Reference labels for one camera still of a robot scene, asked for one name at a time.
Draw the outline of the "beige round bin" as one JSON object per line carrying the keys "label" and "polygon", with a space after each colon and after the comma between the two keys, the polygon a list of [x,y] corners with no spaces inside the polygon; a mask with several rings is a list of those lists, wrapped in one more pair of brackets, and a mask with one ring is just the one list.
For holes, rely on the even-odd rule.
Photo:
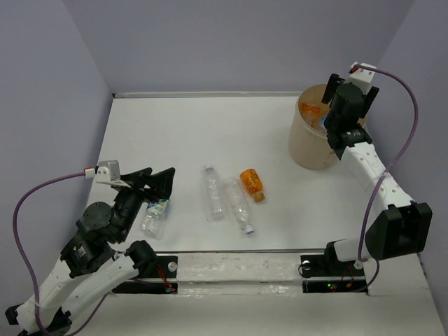
{"label": "beige round bin", "polygon": [[[294,161],[307,169],[327,169],[337,161],[336,154],[328,145],[327,134],[317,130],[320,119],[329,112],[329,105],[321,103],[325,88],[325,84],[308,87],[298,97],[295,105],[288,149]],[[301,103],[315,104],[321,108],[321,112],[315,117],[302,115]]]}

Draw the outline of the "clear bottle blue cap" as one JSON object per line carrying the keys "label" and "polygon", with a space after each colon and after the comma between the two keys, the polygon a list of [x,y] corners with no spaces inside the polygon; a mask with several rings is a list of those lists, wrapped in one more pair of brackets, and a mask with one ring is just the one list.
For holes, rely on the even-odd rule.
{"label": "clear bottle blue cap", "polygon": [[235,178],[225,179],[223,182],[223,189],[229,202],[230,209],[241,230],[246,235],[253,234],[254,228],[251,222],[249,206],[238,180]]}

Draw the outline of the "green label water bottle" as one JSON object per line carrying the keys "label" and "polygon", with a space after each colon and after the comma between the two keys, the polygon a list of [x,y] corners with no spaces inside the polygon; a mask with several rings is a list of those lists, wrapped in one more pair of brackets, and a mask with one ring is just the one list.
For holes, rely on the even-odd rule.
{"label": "green label water bottle", "polygon": [[170,199],[161,199],[148,203],[141,224],[141,230],[144,234],[154,239],[161,238],[170,203]]}

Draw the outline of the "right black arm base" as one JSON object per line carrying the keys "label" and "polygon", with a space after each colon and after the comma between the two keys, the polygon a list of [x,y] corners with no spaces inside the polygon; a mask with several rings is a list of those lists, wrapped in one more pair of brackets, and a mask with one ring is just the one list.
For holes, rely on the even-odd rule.
{"label": "right black arm base", "polygon": [[332,241],[322,253],[301,255],[297,271],[305,293],[368,293],[355,239]]}

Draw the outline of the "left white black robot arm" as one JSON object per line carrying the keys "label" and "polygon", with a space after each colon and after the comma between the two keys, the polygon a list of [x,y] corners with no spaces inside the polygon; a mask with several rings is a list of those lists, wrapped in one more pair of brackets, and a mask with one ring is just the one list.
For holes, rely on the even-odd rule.
{"label": "left white black robot arm", "polygon": [[93,303],[101,304],[107,294],[127,281],[155,277],[167,293],[176,292],[166,275],[171,271],[159,262],[145,240],[134,241],[122,253],[114,244],[125,242],[143,204],[168,200],[175,168],[158,173],[148,167],[121,174],[118,161],[103,161],[82,172],[49,181],[84,177],[110,186],[117,195],[112,204],[94,202],[76,221],[76,233],[61,250],[51,273],[39,283],[18,234],[22,196],[13,212],[13,234],[17,249],[33,284],[33,295],[22,304],[7,308],[9,324],[20,327],[21,335],[67,335],[77,316]]}

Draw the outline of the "orange bottle white cap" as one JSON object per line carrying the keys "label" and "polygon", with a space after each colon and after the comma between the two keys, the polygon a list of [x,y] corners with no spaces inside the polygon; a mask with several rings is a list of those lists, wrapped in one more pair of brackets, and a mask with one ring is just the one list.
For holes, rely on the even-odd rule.
{"label": "orange bottle white cap", "polygon": [[301,103],[300,112],[304,116],[318,116],[321,112],[321,108],[315,104]]}

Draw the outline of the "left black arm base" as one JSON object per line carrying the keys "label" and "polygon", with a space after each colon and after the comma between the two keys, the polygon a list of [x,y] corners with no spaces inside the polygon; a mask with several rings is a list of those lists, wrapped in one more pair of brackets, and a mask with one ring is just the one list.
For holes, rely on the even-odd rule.
{"label": "left black arm base", "polygon": [[178,293],[176,279],[179,262],[177,255],[158,256],[157,265],[133,279],[116,286],[112,293],[127,295],[175,295]]}

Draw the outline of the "blue label small bottle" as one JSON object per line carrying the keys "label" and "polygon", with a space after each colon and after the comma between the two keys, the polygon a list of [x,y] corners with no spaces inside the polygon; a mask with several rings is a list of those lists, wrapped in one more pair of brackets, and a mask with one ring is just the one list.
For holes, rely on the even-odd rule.
{"label": "blue label small bottle", "polygon": [[327,117],[328,117],[327,114],[323,115],[322,118],[320,119],[320,121],[318,122],[318,125],[317,125],[317,130],[322,132],[322,133],[326,133],[327,132],[327,127],[325,125]]}

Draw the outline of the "clear bottle without cap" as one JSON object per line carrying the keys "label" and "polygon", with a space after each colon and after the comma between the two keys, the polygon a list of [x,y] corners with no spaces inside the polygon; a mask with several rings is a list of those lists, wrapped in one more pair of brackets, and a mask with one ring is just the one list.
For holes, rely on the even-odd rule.
{"label": "clear bottle without cap", "polygon": [[214,221],[219,221],[225,217],[224,205],[221,197],[221,180],[212,164],[204,166],[204,186],[211,218]]}

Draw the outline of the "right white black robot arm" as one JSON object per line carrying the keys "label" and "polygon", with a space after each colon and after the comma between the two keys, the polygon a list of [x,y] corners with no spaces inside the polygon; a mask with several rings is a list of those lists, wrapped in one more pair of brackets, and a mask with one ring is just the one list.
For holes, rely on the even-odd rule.
{"label": "right white black robot arm", "polygon": [[330,242],[322,257],[329,274],[339,274],[349,261],[387,260],[424,250],[433,217],[430,206],[416,202],[396,182],[379,158],[360,120],[379,89],[373,70],[355,68],[348,78],[332,74],[322,96],[329,106],[323,121],[330,148],[370,196],[358,239]]}

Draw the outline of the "short orange bottle orange cap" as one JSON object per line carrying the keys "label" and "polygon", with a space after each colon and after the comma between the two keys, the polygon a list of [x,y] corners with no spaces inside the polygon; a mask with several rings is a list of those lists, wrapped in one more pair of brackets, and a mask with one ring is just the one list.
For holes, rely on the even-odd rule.
{"label": "short orange bottle orange cap", "polygon": [[254,202],[265,199],[263,183],[255,169],[247,169],[240,174],[241,183],[245,191],[253,198]]}

